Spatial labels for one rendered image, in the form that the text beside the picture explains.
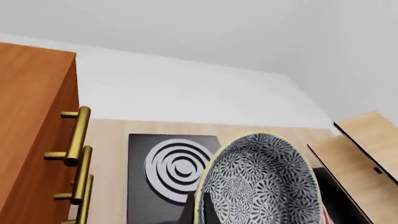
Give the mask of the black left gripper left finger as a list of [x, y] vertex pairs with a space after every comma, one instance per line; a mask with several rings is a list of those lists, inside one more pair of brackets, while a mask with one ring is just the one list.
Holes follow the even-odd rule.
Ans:
[[197, 194], [195, 192], [188, 194], [182, 214], [178, 219], [178, 224], [199, 224], [198, 209], [199, 201]]

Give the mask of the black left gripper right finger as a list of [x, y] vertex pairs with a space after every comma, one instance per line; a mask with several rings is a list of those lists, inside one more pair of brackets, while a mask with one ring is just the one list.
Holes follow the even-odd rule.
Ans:
[[203, 196], [203, 214], [204, 224], [221, 224], [209, 193]]

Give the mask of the flat black stove plate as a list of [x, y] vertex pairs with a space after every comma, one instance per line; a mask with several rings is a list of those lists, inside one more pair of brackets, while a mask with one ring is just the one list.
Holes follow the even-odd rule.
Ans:
[[130, 134], [127, 224], [176, 224], [219, 147], [216, 136]]

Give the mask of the white plate with red rings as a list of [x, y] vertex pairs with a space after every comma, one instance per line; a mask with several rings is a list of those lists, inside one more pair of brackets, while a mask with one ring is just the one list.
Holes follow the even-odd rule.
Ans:
[[332, 219], [330, 218], [327, 210], [326, 210], [326, 206], [323, 204], [323, 202], [321, 202], [321, 206], [322, 206], [322, 219], [320, 224], [334, 224]]

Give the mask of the pale wood panel, black edge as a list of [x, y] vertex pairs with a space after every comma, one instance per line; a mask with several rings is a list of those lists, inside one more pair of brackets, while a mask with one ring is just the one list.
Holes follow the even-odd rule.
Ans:
[[398, 126], [377, 111], [333, 125], [308, 149], [369, 224], [398, 224]]

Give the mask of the red-brown wooden cabinet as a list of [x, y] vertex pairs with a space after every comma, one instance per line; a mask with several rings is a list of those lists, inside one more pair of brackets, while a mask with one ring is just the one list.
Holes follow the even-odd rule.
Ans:
[[76, 55], [0, 42], [0, 224], [61, 224], [75, 169], [47, 161], [66, 151], [77, 111]]

